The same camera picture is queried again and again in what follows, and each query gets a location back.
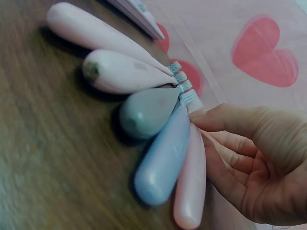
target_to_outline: gray toothbrush handle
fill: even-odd
[[[155,88],[132,94],[119,111],[119,122],[132,138],[149,139],[168,121],[181,89]]]

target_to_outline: toothbrush head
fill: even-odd
[[[168,66],[168,68],[169,68],[169,70],[173,73],[173,74],[175,74],[175,73],[177,73],[180,69],[181,69],[181,65],[179,64],[179,62],[177,62],[177,61],[175,61],[174,63],[172,63],[172,64],[170,64],[169,66]]]
[[[192,83],[189,80],[186,80],[184,83],[179,84],[179,86],[180,86],[182,92],[188,91],[189,89],[191,89],[193,87]]]
[[[176,74],[174,75],[174,77],[175,77],[175,79],[177,80],[177,82],[178,82],[179,84],[182,83],[182,82],[184,82],[185,80],[188,79],[186,73],[183,72],[183,71],[180,71],[180,72],[176,73]]]
[[[189,114],[203,108],[203,104],[195,90],[190,90],[186,93],[181,94],[180,99],[187,106]]]

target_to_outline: electric toothbrush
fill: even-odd
[[[199,97],[188,104],[188,114],[203,109]],[[206,155],[199,129],[190,123],[190,140],[186,159],[177,181],[174,219],[182,229],[192,230],[201,224],[206,194]]]
[[[147,89],[132,94],[119,111],[119,122],[132,138],[149,139],[167,123],[181,93],[192,88],[189,80],[176,88]]]
[[[53,5],[47,12],[49,28],[58,36],[88,49],[109,49],[152,65],[172,76],[181,66],[162,65],[142,46],[90,13],[67,2]]]
[[[178,105],[137,169],[135,190],[146,204],[161,205],[171,195],[189,143],[190,122],[186,104],[195,97],[194,90],[180,95]]]
[[[114,51],[92,51],[83,62],[83,74],[96,89],[113,94],[130,94],[165,84],[177,85],[184,72],[171,77],[161,70]]]

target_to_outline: toothbrush bristles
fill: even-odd
[[[169,70],[174,74],[177,73],[181,69],[181,67],[182,66],[177,61],[168,66]]]
[[[198,95],[195,90],[190,90],[180,96],[181,100],[184,100],[184,103],[188,105],[193,99],[197,98]]]
[[[180,72],[176,73],[176,74],[174,75],[174,77],[175,77],[175,79],[177,80],[177,82],[178,82],[179,84],[182,83],[182,82],[184,82],[186,79],[188,79],[186,73],[183,72],[183,71],[180,71]]]
[[[192,86],[192,83],[189,80],[187,80],[184,83],[180,84],[180,87],[182,91],[185,92],[191,89],[193,86]]]

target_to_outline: wooden surface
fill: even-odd
[[[124,98],[82,81],[89,50],[46,28],[46,12],[57,2],[0,1],[0,230],[178,229],[172,202],[147,208],[135,198],[131,178],[145,144],[119,135],[112,114]],[[69,2],[169,63],[109,4]],[[199,229],[210,229],[209,216],[206,208]]]

